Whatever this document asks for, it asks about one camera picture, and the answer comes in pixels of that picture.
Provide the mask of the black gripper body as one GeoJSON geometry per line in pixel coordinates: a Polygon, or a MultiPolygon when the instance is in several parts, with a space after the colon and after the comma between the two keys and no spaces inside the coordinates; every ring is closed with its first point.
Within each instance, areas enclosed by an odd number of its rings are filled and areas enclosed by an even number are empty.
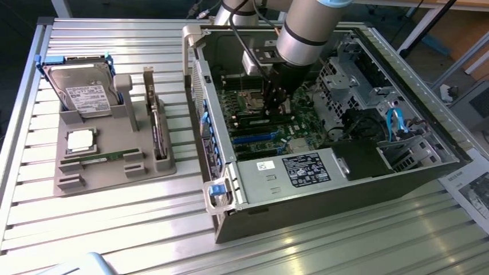
{"type": "Polygon", "coordinates": [[[301,86],[307,75],[307,66],[297,66],[287,62],[271,66],[269,78],[271,80],[271,98],[286,99],[301,86]]]}

